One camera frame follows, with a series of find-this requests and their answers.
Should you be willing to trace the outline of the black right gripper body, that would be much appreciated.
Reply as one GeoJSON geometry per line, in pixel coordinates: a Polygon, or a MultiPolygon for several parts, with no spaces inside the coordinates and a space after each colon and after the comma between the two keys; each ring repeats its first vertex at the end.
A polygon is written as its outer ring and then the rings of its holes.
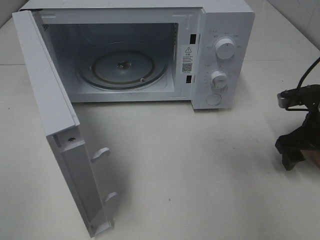
{"type": "Polygon", "coordinates": [[[280,153],[295,150],[319,151],[320,112],[310,111],[300,127],[277,139],[275,147],[280,153]]]}

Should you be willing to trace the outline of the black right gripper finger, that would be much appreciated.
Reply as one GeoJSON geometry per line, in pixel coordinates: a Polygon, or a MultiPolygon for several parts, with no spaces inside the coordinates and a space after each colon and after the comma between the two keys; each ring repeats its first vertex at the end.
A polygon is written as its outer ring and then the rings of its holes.
{"type": "Polygon", "coordinates": [[[278,147],[277,149],[282,156],[282,165],[287,171],[291,171],[297,163],[300,163],[306,160],[302,153],[301,148],[278,147]]]}

